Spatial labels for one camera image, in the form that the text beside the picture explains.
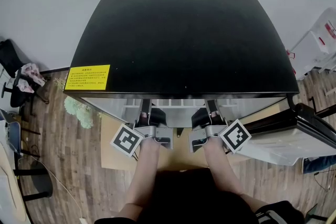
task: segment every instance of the black shirt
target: black shirt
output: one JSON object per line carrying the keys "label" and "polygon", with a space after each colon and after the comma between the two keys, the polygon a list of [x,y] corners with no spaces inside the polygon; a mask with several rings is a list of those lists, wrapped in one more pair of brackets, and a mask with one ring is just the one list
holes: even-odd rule
{"label": "black shirt", "polygon": [[[300,224],[304,223],[304,218],[288,201],[263,206],[253,213],[240,196],[218,191],[209,169],[158,173],[151,202],[141,212],[137,222],[177,221]],[[106,218],[97,220],[95,224],[134,222],[127,218]]]}

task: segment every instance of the yellow warning label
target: yellow warning label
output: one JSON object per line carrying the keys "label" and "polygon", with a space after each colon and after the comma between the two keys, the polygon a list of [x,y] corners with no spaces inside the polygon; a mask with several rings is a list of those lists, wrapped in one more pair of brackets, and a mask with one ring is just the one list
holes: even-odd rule
{"label": "yellow warning label", "polygon": [[65,90],[105,90],[110,65],[71,67]]}

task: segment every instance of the office chair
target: office chair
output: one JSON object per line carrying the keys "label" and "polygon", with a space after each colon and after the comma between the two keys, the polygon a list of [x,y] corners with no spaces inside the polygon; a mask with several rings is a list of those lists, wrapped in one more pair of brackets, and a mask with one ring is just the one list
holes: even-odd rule
{"label": "office chair", "polygon": [[[6,83],[4,83],[1,92],[1,98],[4,97],[5,92],[10,92],[12,94],[10,96],[10,106],[12,108],[19,108],[25,104],[25,102],[30,100],[30,114],[33,115],[33,99],[35,95],[41,98],[45,104],[49,103],[49,100],[43,98],[36,92],[40,85],[36,84],[31,78],[21,74],[21,67],[24,63],[21,62],[17,56],[14,46],[9,39],[0,42],[0,64],[12,78],[15,78],[13,88],[6,87]],[[35,92],[21,92],[17,87],[19,79],[26,80]]]}
{"label": "office chair", "polygon": [[24,65],[9,39],[0,42],[0,63],[12,78],[15,78],[16,70]]}

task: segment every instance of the person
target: person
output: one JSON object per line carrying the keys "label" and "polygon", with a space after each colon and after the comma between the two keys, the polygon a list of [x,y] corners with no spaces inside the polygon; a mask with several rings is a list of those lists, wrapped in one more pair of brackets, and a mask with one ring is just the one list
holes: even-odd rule
{"label": "person", "polygon": [[327,169],[336,164],[336,155],[319,157],[310,161],[308,158],[302,159],[301,172],[303,174],[314,173]]}
{"label": "person", "polygon": [[209,169],[157,173],[159,148],[153,138],[141,142],[124,207],[115,218],[99,219],[95,224],[305,222],[288,201],[268,205],[244,194],[220,138],[210,137],[203,146]]}

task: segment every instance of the black table top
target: black table top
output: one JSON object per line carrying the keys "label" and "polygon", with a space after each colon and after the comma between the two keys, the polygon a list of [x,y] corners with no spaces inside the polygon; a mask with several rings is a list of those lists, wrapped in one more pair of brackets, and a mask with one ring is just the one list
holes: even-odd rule
{"label": "black table top", "polygon": [[298,93],[285,48],[257,0],[101,0],[71,67],[110,65],[80,97],[257,98]]}

